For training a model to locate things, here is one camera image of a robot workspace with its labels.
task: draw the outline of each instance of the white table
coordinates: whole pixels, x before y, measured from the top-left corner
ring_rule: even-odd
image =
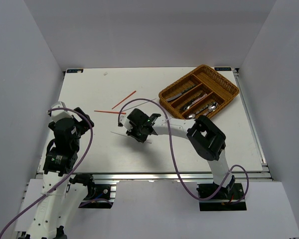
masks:
[[[95,123],[94,140],[90,151],[77,169],[86,173],[168,173],[174,172],[167,135],[149,136],[150,143],[138,143],[117,126],[118,115],[97,113],[94,110],[110,111],[132,91],[129,98],[156,98],[166,86],[193,70],[193,68],[114,68],[84,69],[83,73],[67,73],[59,97],[67,107],[80,107]],[[219,72],[236,84],[231,71]],[[129,107],[143,102],[133,102]],[[148,115],[161,113],[151,103],[138,107]],[[212,121],[226,135],[228,165],[240,164],[247,171],[261,171],[261,157],[254,142],[246,113],[238,95]],[[49,133],[46,144],[53,138]],[[89,132],[81,138],[81,157],[89,141]],[[191,143],[182,138],[173,138],[174,152],[181,172],[210,172],[207,161],[199,157]],[[42,172],[45,151],[42,154]]]

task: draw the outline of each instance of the cutlery tray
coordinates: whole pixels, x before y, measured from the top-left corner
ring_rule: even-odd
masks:
[[[167,102],[168,98],[183,92],[189,87],[193,88],[173,101]],[[204,94],[207,94],[207,96],[193,104],[189,109],[183,109],[186,104]],[[238,94],[239,89],[237,86],[211,67],[200,65],[162,90],[159,93],[159,103],[175,118],[186,119],[188,115],[196,113],[207,104],[217,102],[218,106],[216,110],[207,115],[207,117],[212,118],[225,108]],[[197,114],[195,118],[206,112],[208,112],[208,109]]]

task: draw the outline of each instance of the wall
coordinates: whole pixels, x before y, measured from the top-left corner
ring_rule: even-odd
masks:
[[[269,168],[299,227],[299,1],[277,0],[240,72]]]
[[[72,67],[240,67],[276,0],[25,0]]]
[[[23,0],[0,0],[0,231],[36,173],[48,131],[45,111],[61,84],[61,69]]]

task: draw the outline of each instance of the spoon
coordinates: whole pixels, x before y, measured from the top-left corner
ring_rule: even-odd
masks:
[[[218,107],[218,103],[217,102],[213,102],[209,105],[208,107],[208,111],[206,113],[204,113],[203,115],[206,116],[208,115],[209,113],[213,112],[216,110],[216,108]]]
[[[217,108],[217,106],[218,106],[218,103],[217,102],[212,102],[210,104],[207,104],[206,106],[204,106],[203,108],[201,108],[200,110],[198,110],[196,113],[192,113],[189,116],[187,116],[186,119],[191,120],[191,119],[195,118],[196,115],[198,115],[200,112],[202,112],[206,108],[208,108],[207,113],[209,113],[210,112],[209,111],[209,107],[211,107],[211,106],[213,106],[213,109],[215,110]]]

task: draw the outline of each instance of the red chopstick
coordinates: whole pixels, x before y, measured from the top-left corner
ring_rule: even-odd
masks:
[[[133,94],[135,94],[136,91],[133,91],[132,93],[130,93],[128,96],[126,96],[122,101],[120,101],[117,105],[115,105],[112,109],[114,109],[116,106],[118,106],[120,103],[122,103],[123,101],[125,101],[128,97],[131,97]]]
[[[117,111],[95,111],[95,112],[110,113],[110,114],[119,114],[120,113],[120,112],[117,112]]]

